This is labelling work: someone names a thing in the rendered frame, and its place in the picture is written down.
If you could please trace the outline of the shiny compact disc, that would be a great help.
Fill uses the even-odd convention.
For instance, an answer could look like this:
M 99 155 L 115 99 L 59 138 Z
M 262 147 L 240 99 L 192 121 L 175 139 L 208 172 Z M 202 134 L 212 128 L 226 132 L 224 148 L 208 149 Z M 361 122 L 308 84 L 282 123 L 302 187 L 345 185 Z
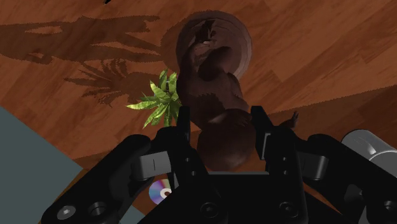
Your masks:
M 168 179 L 159 179 L 153 182 L 149 188 L 150 199 L 155 204 L 161 203 L 171 193 L 172 190 Z

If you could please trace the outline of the grey metal cylinder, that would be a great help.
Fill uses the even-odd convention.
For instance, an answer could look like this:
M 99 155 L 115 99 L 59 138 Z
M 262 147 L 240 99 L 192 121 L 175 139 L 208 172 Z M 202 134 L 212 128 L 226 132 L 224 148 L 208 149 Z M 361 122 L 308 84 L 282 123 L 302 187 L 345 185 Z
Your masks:
M 365 129 L 348 132 L 341 143 L 393 176 L 397 176 L 397 149 Z

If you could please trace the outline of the green leafy plant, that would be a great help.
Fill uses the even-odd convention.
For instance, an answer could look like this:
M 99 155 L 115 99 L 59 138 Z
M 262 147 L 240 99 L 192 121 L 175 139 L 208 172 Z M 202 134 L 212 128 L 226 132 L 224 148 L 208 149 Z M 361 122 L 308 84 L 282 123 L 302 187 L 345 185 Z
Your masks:
M 148 110 L 154 111 L 147 117 L 143 128 L 147 125 L 158 125 L 163 120 L 163 126 L 169 127 L 172 121 L 178 120 L 179 108 L 181 101 L 179 99 L 177 87 L 177 73 L 167 74 L 168 69 L 164 69 L 159 75 L 158 83 L 150 80 L 150 89 L 153 92 L 152 96 L 143 94 L 141 101 L 136 104 L 129 104 L 127 108 L 134 110 Z

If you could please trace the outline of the brown animal figure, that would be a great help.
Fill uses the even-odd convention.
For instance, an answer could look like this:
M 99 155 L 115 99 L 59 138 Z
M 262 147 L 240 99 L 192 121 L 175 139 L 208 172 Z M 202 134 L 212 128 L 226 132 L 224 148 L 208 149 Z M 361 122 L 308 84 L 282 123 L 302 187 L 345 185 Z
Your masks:
M 222 11 L 193 14 L 176 44 L 181 104 L 201 130 L 197 152 L 212 171 L 230 171 L 252 154 L 255 129 L 239 77 L 252 50 L 245 25 Z

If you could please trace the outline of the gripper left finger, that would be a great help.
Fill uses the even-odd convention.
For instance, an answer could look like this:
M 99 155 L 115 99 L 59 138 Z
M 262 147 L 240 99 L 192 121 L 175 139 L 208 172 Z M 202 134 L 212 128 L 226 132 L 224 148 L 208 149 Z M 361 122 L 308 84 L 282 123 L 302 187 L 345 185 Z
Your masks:
M 60 196 L 41 224 L 119 224 L 137 196 L 166 174 L 171 194 L 138 224 L 212 224 L 212 186 L 190 146 L 190 109 L 179 109 L 175 126 L 154 139 L 135 134 Z

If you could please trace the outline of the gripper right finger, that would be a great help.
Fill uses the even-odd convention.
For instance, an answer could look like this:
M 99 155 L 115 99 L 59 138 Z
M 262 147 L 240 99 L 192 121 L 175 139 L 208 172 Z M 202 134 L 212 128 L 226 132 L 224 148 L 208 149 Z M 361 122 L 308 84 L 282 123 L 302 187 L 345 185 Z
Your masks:
M 256 150 L 276 194 L 282 224 L 397 224 L 397 178 L 325 134 L 300 139 L 251 108 Z

